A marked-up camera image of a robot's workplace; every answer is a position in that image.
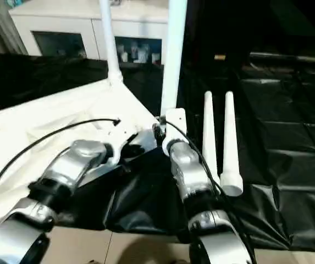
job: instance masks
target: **white plastic cone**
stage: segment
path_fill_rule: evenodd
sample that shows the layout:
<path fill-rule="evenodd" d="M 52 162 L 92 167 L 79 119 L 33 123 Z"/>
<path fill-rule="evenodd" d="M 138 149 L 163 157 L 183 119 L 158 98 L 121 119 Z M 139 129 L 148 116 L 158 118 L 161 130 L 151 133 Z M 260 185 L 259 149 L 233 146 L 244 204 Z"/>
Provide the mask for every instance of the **white plastic cone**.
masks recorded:
<path fill-rule="evenodd" d="M 243 193 L 243 179 L 239 172 L 233 93 L 225 95 L 223 172 L 221 187 L 228 196 Z"/>
<path fill-rule="evenodd" d="M 214 134 L 213 104 L 212 93 L 210 91 L 205 92 L 205 105 L 203 111 L 202 154 L 210 168 L 214 181 L 218 183 L 218 185 L 220 185 L 220 179 L 217 174 L 217 156 Z"/>

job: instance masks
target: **white tapered post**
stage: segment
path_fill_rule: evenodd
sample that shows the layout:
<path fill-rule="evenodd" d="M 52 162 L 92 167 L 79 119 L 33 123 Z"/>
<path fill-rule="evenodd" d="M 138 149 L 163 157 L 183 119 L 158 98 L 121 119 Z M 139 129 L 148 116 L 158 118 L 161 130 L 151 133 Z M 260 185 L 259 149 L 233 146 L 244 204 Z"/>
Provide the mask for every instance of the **white tapered post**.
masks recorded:
<path fill-rule="evenodd" d="M 214 119 L 213 119 L 213 103 L 212 93 L 205 92 L 205 104 L 203 111 L 203 134 L 202 134 L 202 155 L 208 164 L 212 177 L 218 185 L 220 179 L 217 174 L 217 155 L 216 155 L 216 140 L 214 134 Z"/>
<path fill-rule="evenodd" d="M 122 73 L 118 65 L 117 48 L 112 30 L 111 9 L 109 0 L 100 0 L 100 10 L 102 18 L 103 36 L 106 44 L 108 79 L 123 80 Z"/>
<path fill-rule="evenodd" d="M 221 187 L 228 196 L 239 196 L 243 192 L 243 179 L 239 172 L 238 146 L 236 139 L 233 93 L 225 95 L 223 172 Z"/>
<path fill-rule="evenodd" d="M 167 51 L 163 72 L 161 115 L 176 108 L 187 0 L 169 0 Z"/>

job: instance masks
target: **black cloth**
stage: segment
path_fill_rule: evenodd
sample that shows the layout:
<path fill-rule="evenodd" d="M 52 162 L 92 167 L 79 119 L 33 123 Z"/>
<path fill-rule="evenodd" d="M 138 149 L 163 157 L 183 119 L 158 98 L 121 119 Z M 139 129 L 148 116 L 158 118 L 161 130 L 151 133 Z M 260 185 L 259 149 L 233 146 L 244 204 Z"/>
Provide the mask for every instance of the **black cloth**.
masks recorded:
<path fill-rule="evenodd" d="M 127 87 L 158 115 L 162 68 L 125 64 L 121 69 Z M 0 56 L 0 70 L 0 109 L 107 76 L 104 62 L 66 58 Z M 315 75 L 234 72 L 222 64 L 208 73 L 183 67 L 178 106 L 186 109 L 188 133 L 199 146 L 207 90 L 213 92 L 219 172 L 224 95 L 234 92 L 244 193 L 232 202 L 255 247 L 315 251 Z M 169 158 L 157 148 L 128 166 L 80 188 L 60 224 L 177 235 L 187 242 Z"/>

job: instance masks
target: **cabinet door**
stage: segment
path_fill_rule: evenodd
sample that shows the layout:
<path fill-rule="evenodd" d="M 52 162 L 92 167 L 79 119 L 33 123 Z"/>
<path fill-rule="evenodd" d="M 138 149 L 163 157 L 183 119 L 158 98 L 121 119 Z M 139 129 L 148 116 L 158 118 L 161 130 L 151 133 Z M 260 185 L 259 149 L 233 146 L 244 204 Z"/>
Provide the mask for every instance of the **cabinet door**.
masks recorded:
<path fill-rule="evenodd" d="M 107 54 L 101 20 L 93 20 L 92 26 L 95 32 L 100 58 L 105 60 L 107 59 Z M 128 55 L 128 61 L 137 62 L 134 58 L 136 55 L 132 56 L 132 46 L 137 46 L 138 49 L 148 47 L 148 62 L 164 64 L 167 24 L 135 21 L 112 21 L 112 28 L 119 59 L 121 59 L 120 55 L 123 52 L 126 52 Z"/>
<path fill-rule="evenodd" d="M 29 55 L 99 59 L 90 19 L 12 16 Z"/>

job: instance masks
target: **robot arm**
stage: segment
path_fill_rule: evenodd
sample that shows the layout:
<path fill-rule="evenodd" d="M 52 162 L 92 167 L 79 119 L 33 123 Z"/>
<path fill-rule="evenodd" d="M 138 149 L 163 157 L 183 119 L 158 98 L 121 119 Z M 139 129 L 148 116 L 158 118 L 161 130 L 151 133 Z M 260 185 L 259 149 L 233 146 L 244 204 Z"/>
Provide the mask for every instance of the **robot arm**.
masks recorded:
<path fill-rule="evenodd" d="M 183 109 L 167 110 L 165 119 L 186 133 Z M 191 263 L 251 264 L 244 243 L 224 211 L 223 202 L 215 198 L 212 183 L 187 139 L 167 124 L 162 147 L 170 157 L 172 175 L 189 221 Z"/>
<path fill-rule="evenodd" d="M 0 264 L 40 263 L 58 213 L 86 172 L 112 157 L 112 147 L 99 141 L 77 140 L 62 151 L 1 221 Z"/>

